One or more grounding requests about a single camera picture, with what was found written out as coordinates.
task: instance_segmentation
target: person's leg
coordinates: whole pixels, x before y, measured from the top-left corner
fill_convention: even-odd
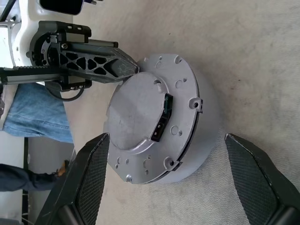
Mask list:
[[[3,130],[14,136],[46,136],[73,142],[63,102],[36,83],[19,85]]]
[[[51,190],[57,174],[36,174],[30,170],[0,164],[0,191],[45,191]]]

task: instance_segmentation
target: floor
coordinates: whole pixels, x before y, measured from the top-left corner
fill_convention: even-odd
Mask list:
[[[53,173],[65,159],[72,157],[74,145],[45,137],[29,138],[29,169],[35,173]],[[29,221],[35,223],[50,191],[29,192]]]
[[[179,54],[212,83],[223,118],[215,149],[182,182],[129,185],[108,167],[97,224],[248,224],[226,132],[265,150],[300,190],[299,1],[107,0],[74,22],[90,26],[93,39],[119,41],[135,60]],[[102,132],[107,87],[94,84],[66,104],[76,148]]]

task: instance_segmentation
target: silver cylindrical motor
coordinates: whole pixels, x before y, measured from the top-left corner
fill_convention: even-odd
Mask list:
[[[155,54],[114,93],[105,131],[108,163],[126,182],[177,182],[215,145],[219,109],[202,74],[178,55]]]

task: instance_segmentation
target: dark pants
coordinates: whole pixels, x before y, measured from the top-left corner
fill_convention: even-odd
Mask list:
[[[45,191],[51,190],[57,181],[55,174],[36,174],[30,170],[0,164],[0,191]]]

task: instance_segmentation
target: white wall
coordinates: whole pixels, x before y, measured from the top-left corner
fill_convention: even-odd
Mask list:
[[[23,168],[24,138],[0,131],[0,163]],[[22,217],[22,191],[0,192],[0,218]]]

